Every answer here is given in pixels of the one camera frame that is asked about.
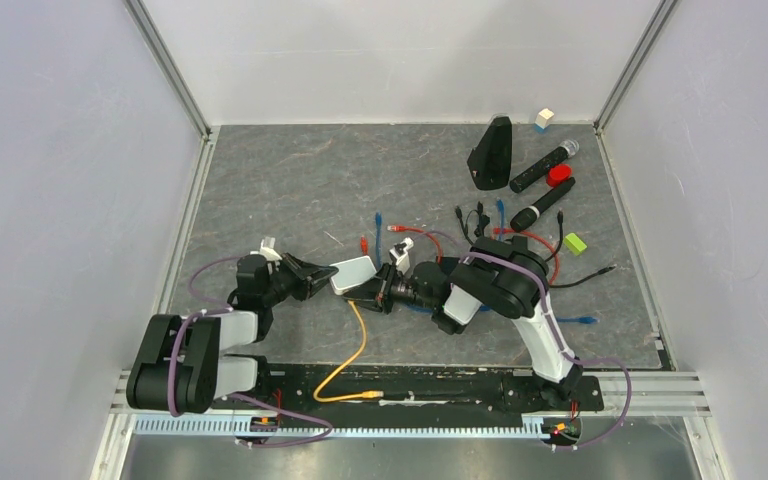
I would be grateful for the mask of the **white network switch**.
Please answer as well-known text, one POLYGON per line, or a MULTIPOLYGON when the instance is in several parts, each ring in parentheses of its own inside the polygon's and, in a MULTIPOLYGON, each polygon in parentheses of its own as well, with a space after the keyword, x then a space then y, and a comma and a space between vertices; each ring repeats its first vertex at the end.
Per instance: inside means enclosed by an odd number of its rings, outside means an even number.
POLYGON ((337 269, 336 274, 330 278, 330 285, 338 296, 362 285, 377 273, 375 264, 368 255, 337 262, 331 264, 331 267, 337 269))

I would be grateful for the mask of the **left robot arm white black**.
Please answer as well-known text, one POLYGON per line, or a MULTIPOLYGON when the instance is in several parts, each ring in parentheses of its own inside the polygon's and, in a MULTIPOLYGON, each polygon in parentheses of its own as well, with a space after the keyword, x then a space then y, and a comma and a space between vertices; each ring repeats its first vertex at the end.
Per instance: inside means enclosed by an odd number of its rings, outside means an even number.
POLYGON ((311 299, 339 270, 287 253, 250 253, 235 262, 236 286, 216 308, 150 318, 125 388, 129 407, 174 417, 204 413, 222 396, 222 383, 251 408, 271 401, 264 360, 244 356, 223 369, 223 351, 263 341, 277 305, 311 299))

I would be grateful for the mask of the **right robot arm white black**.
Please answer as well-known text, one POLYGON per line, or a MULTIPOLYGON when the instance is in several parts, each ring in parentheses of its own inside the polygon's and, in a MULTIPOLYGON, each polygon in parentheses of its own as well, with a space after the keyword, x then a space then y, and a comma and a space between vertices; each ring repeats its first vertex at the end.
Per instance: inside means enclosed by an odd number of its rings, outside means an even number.
POLYGON ((481 237, 448 270, 423 262, 407 276, 391 261, 345 297, 385 314, 396 303, 426 310, 449 335, 463 333, 486 307, 515 326, 545 405, 562 408, 577 396, 583 368, 554 316, 547 264, 523 236, 509 241, 481 237))

